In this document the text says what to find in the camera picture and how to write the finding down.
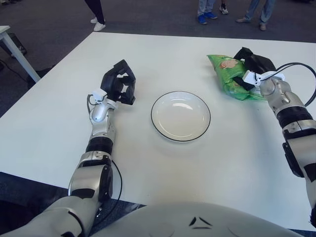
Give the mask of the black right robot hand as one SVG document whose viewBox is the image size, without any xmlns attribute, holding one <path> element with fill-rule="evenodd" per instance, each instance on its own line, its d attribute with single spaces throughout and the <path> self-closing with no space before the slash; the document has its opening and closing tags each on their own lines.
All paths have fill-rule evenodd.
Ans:
<svg viewBox="0 0 316 237">
<path fill-rule="evenodd" d="M 236 53 L 234 59 L 239 60 L 243 64 L 245 73 L 243 73 L 242 76 L 233 77 L 233 80 L 246 91 L 259 91 L 259 88 L 254 85 L 254 83 L 259 79 L 259 76 L 263 73 L 276 70 L 273 62 L 270 59 L 256 55 L 246 47 L 242 47 Z M 247 72 L 250 72 L 250 75 L 252 76 L 252 82 L 246 82 L 244 79 Z"/>
</svg>

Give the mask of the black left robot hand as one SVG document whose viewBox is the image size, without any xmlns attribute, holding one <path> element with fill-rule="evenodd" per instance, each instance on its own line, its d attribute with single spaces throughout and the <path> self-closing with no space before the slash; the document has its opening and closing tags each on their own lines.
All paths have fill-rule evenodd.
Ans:
<svg viewBox="0 0 316 237">
<path fill-rule="evenodd" d="M 135 84 L 136 77 L 123 59 L 104 74 L 100 88 L 106 92 L 108 99 L 133 105 Z"/>
</svg>

